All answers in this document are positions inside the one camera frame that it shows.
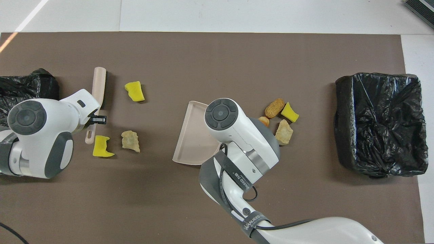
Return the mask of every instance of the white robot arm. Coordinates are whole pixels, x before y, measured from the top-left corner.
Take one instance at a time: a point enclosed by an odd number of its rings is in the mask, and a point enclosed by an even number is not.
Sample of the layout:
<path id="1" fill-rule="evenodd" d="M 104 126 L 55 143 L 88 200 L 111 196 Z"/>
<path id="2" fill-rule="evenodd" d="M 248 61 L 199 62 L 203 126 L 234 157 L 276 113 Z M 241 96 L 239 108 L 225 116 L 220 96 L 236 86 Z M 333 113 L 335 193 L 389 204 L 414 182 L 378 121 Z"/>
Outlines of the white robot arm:
<path id="1" fill-rule="evenodd" d="M 0 128 L 0 171 L 6 175 L 51 178 L 72 156 L 72 133 L 91 123 L 105 123 L 94 116 L 100 104 L 82 89 L 60 101 L 30 99 L 14 106 L 9 128 Z"/>
<path id="2" fill-rule="evenodd" d="M 201 166 L 201 187 L 233 217 L 248 237 L 259 244 L 382 244 L 360 223 L 347 218 L 273 226 L 245 201 L 243 193 L 279 161 L 279 144 L 274 135 L 227 98 L 213 101 L 204 119 L 211 135 L 225 147 Z"/>

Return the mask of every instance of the sponge piece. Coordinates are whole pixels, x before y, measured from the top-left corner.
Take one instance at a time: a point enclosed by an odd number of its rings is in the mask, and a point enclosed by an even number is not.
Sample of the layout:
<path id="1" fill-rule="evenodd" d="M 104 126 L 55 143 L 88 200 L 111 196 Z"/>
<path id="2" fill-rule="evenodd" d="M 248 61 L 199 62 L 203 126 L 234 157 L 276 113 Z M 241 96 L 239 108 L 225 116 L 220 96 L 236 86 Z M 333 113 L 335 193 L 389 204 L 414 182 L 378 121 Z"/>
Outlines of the sponge piece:
<path id="1" fill-rule="evenodd" d="M 103 135 L 95 136 L 95 145 L 93 146 L 93 153 L 95 157 L 111 157 L 114 155 L 112 152 L 107 151 L 107 141 L 109 137 Z"/>
<path id="2" fill-rule="evenodd" d="M 140 102 L 145 100 L 143 92 L 141 91 L 140 81 L 126 83 L 125 90 L 127 90 L 128 96 L 130 96 L 134 102 Z"/>
<path id="3" fill-rule="evenodd" d="M 297 121 L 299 115 L 294 112 L 294 110 L 289 105 L 289 102 L 286 103 L 285 107 L 283 108 L 281 115 L 285 116 L 287 119 L 289 119 L 291 122 Z"/>

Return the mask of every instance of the garbage bag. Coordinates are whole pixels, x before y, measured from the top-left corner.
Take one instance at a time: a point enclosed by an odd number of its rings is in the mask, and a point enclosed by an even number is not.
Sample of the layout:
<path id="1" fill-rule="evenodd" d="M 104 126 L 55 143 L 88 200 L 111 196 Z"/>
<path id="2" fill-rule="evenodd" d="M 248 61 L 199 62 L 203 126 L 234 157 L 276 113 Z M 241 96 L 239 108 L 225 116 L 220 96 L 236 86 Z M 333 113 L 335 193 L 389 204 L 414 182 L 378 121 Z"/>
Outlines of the garbage bag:
<path id="1" fill-rule="evenodd" d="M 16 104 L 33 98 L 59 100 L 59 84 L 46 70 L 28 76 L 0 76 L 0 125 L 7 126 L 7 115 Z"/>
<path id="2" fill-rule="evenodd" d="M 357 73 L 336 80 L 339 162 L 371 178 L 426 172 L 428 147 L 417 76 Z"/>

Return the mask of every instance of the cable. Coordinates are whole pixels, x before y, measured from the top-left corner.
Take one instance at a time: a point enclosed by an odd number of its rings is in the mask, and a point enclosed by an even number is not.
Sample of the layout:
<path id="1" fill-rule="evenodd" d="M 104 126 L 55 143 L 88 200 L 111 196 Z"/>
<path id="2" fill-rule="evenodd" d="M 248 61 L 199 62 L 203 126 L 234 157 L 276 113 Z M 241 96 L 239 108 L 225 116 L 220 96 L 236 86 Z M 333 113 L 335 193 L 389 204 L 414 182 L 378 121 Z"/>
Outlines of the cable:
<path id="1" fill-rule="evenodd" d="M 220 144 L 220 150 L 224 148 L 224 154 L 227 156 L 227 145 L 226 143 Z"/>
<path id="2" fill-rule="evenodd" d="M 306 220 L 293 222 L 290 224 L 283 224 L 283 225 L 273 226 L 273 227 L 256 226 L 256 229 L 263 230 L 263 231 L 274 231 L 274 230 L 280 230 L 280 229 L 285 229 L 285 228 L 289 228 L 289 227 L 294 227 L 294 226 L 299 225 L 299 224 L 305 224 L 305 223 L 310 222 L 312 220 L 315 220 L 315 219 L 306 219 Z"/>
<path id="3" fill-rule="evenodd" d="M 243 198 L 245 201 L 254 201 L 258 197 L 258 191 L 256 190 L 256 187 L 254 185 L 252 185 L 252 188 L 253 188 L 253 190 L 255 190 L 255 197 L 252 198 L 252 199 L 245 199 L 245 198 Z"/>
<path id="4" fill-rule="evenodd" d="M 224 149 L 224 154 L 227 156 L 227 145 L 225 143 L 220 144 L 220 150 Z M 219 185 L 220 185 L 220 194 L 221 197 L 223 199 L 223 202 L 226 204 L 226 206 L 230 209 L 230 210 L 235 210 L 233 209 L 230 205 L 229 202 L 226 199 L 226 194 L 224 193 L 223 190 L 223 184 L 222 184 L 222 179 L 223 179 L 223 168 L 220 169 L 220 179 L 219 179 Z M 258 191 L 256 190 L 256 187 L 252 186 L 253 190 L 255 190 L 255 197 L 252 199 L 245 199 L 243 198 L 245 201 L 254 201 L 257 197 L 258 197 Z M 258 230 L 263 230 L 263 231 L 273 231 L 273 230 L 280 230 L 280 229 L 285 229 L 285 228 L 289 228 L 289 227 L 293 227 L 293 226 L 297 226 L 300 224 L 304 224 L 307 222 L 310 222 L 314 219 L 306 219 L 306 220 L 301 220 L 301 221 L 297 221 L 297 222 L 293 222 L 290 224 L 283 224 L 283 225 L 279 225 L 279 226 L 273 226 L 273 227 L 262 227 L 262 226 L 256 226 L 256 229 Z"/>
<path id="5" fill-rule="evenodd" d="M 10 233 L 14 234 L 16 237 L 18 237 L 18 239 L 20 239 L 24 244 L 29 244 L 26 239 L 24 239 L 20 234 L 18 234 L 16 231 L 14 231 L 11 227 L 3 224 L 2 222 L 0 222 L 0 226 L 5 228 L 7 231 L 9 231 Z"/>
<path id="6" fill-rule="evenodd" d="M 220 144 L 220 150 L 221 149 L 224 149 L 224 154 L 227 156 L 227 145 L 226 145 L 226 143 Z M 222 175 L 223 175 L 223 168 L 220 170 L 220 179 L 221 179 Z M 258 197 L 258 191 L 256 190 L 256 187 L 254 185 L 252 185 L 252 188 L 253 188 L 253 190 L 255 190 L 255 197 L 252 198 L 252 199 L 245 199 L 245 198 L 243 198 L 245 201 L 254 201 Z M 221 186 L 221 184 L 220 184 L 220 193 L 223 193 L 223 186 Z"/>

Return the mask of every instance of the rock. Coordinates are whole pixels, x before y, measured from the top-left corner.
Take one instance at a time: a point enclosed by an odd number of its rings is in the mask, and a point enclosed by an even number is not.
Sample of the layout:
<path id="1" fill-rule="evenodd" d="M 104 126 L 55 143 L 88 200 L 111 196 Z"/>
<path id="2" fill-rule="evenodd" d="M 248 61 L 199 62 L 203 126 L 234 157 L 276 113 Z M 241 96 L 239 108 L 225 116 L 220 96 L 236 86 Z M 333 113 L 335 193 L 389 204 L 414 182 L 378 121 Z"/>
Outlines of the rock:
<path id="1" fill-rule="evenodd" d="M 279 142 L 279 145 L 285 146 L 289 144 L 289 140 L 293 135 L 293 129 L 289 126 L 288 122 L 285 119 L 282 119 L 279 123 L 279 127 L 276 132 L 276 139 Z"/>
<path id="2" fill-rule="evenodd" d="M 122 136 L 122 148 L 132 149 L 136 152 L 140 152 L 140 148 L 138 146 L 138 136 L 134 131 L 124 131 L 121 134 Z"/>

